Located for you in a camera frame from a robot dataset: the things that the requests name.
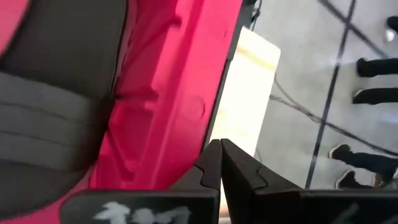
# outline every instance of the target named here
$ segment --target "black cable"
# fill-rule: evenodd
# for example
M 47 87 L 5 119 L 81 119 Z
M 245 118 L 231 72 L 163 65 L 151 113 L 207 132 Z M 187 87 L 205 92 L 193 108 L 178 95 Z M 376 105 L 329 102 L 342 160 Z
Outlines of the black cable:
M 357 140 L 357 141 L 359 141 L 360 143 L 369 146 L 371 149 L 373 149 L 373 150 L 375 150 L 375 151 L 377 151 L 377 152 L 382 152 L 382 153 L 385 153 L 385 154 L 388 154 L 388 155 L 391 155 L 391 156 L 397 156 L 397 157 L 398 157 L 398 153 L 393 152 L 393 151 L 388 150 L 388 149 L 384 149 L 383 147 L 377 146 L 377 145 L 375 145 L 375 144 L 373 144 L 373 143 L 370 143 L 370 142 L 368 142 L 367 140 L 365 140 L 365 139 L 363 139 L 363 138 L 360 138 L 360 137 L 354 135 L 353 133 L 351 133 L 351 132 L 349 132 L 349 131 L 347 131 L 347 130 L 345 130 L 345 129 L 343 129 L 343 128 L 340 128 L 339 126 L 337 126 L 337 125 L 335 125 L 335 124 L 332 124 L 332 123 L 330 123 L 330 122 L 328 122 L 328 121 L 322 119 L 321 117 L 315 115 L 314 113 L 312 113 L 308 108 L 304 107 L 303 105 L 301 105 L 300 103 L 298 103 L 297 101 L 295 101 L 295 100 L 282 88 L 282 86 L 281 86 L 280 83 L 278 82 L 277 75 L 275 75 L 274 83 L 276 84 L 276 86 L 278 87 L 278 89 L 282 92 L 282 94 L 283 94 L 291 103 L 289 103 L 288 101 L 285 101 L 285 100 L 283 100 L 281 97 L 275 96 L 275 95 L 271 95 L 271 96 L 269 97 L 270 100 L 277 101 L 277 102 L 279 102 L 279 103 L 282 103 L 282 104 L 284 104 L 284 105 L 286 105 L 286 106 L 289 106 L 289 107 L 291 107 L 291 108 L 293 108 L 293 109 L 295 109 L 295 110 L 297 110 L 297 111 L 299 111 L 299 112 L 305 114 L 306 116 L 308 116 L 308 117 L 310 118 L 310 120 L 312 120 L 312 121 L 315 122 L 315 123 L 318 123 L 318 124 L 324 123 L 325 126 L 328 126 L 329 128 L 331 128 L 332 130 L 336 131 L 337 133 L 340 133 L 340 134 L 342 134 L 342 135 L 344 135 L 344 136 L 347 136 L 347 137 L 349 137 L 349 138 L 351 138 L 351 139 Z
M 262 159 L 261 159 L 260 151 L 259 151 L 259 149 L 258 149 L 258 148 L 256 148 L 256 150 L 254 151 L 254 155 L 256 155 L 256 153 L 257 153 L 257 156 L 259 157 L 259 162 L 261 162 L 261 163 L 262 163 Z
M 254 13 L 254 14 L 252 15 L 252 17 L 251 17 L 251 24 L 252 24 L 251 30 L 252 30 L 252 31 L 254 30 L 254 27 L 256 26 L 257 19 L 258 19 L 258 17 L 259 17 L 260 14 L 261 14 L 262 0 L 258 0 L 258 2 L 259 2 L 259 5 L 258 5 L 258 7 L 254 10 L 255 13 Z

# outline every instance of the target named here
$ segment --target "sneaker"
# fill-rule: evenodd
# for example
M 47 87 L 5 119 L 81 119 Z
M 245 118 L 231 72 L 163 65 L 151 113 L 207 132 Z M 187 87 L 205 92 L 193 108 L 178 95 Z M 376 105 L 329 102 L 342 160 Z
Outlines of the sneaker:
M 369 102 L 369 95 L 364 93 L 364 95 L 361 95 L 361 93 L 364 90 L 356 90 L 353 94 L 353 104 L 360 104 L 360 103 L 366 103 L 366 104 L 371 104 Z
M 388 42 L 391 42 L 391 41 L 394 40 L 394 38 L 395 38 L 396 35 L 397 35 L 397 32 L 396 32 L 395 30 L 391 29 L 391 27 L 389 27 L 387 21 L 386 21 L 386 23 L 385 23 L 384 38 L 385 38 L 385 41 L 388 43 Z
M 347 189 L 355 188 L 358 185 L 355 180 L 355 172 L 353 170 L 347 170 L 335 183 L 336 189 Z
M 350 152 L 350 147 L 347 144 L 340 144 L 333 149 L 330 149 L 328 153 L 329 159 L 341 160 L 341 155 Z
M 396 37 L 396 35 L 397 35 L 397 33 L 393 29 L 386 28 L 386 32 L 384 33 L 385 41 L 387 43 L 393 41 L 394 38 Z
M 371 73 L 371 68 L 365 58 L 360 58 L 356 61 L 356 73 L 359 77 L 375 77 L 375 75 Z

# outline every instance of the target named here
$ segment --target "pink car seat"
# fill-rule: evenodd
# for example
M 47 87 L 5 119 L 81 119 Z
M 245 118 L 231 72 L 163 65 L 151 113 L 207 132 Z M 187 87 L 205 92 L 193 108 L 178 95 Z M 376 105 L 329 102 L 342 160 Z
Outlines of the pink car seat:
M 241 1 L 0 0 L 0 223 L 166 189 L 198 157 Z

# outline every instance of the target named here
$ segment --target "gray fabric seat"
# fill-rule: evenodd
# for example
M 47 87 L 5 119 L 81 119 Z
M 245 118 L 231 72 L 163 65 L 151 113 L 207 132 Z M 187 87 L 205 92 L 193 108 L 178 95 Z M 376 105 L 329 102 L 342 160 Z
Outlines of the gray fabric seat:
M 0 58 L 0 219 L 43 208 L 94 163 L 126 0 L 32 0 Z

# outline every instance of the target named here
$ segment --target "tiled floor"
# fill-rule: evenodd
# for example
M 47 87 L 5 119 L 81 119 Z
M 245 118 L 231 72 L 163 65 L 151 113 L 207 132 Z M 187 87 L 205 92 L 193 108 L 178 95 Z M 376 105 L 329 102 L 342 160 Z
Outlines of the tiled floor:
M 333 14 L 334 9 L 344 18 L 349 17 L 351 9 L 353 26 Z M 327 121 L 398 152 L 394 147 L 398 146 L 398 104 L 351 104 L 355 90 L 398 86 L 398 75 L 365 79 L 356 76 L 354 69 L 354 62 L 360 57 L 380 58 L 382 53 L 398 57 L 398 41 L 385 44 L 383 39 L 386 17 L 397 12 L 396 0 L 263 0 L 255 32 L 280 47 L 277 79 L 292 98 L 319 116 L 327 115 Z M 338 61 L 341 66 L 336 69 Z M 329 94 L 333 76 L 335 85 L 333 94 Z M 282 96 L 275 85 L 272 94 Z M 330 108 L 325 110 L 328 94 Z M 331 189 L 349 169 L 326 158 L 327 152 L 339 143 L 349 144 L 354 151 L 373 152 L 298 111 L 270 101 L 257 157 L 301 187 Z M 357 180 L 370 184 L 371 173 L 357 171 Z

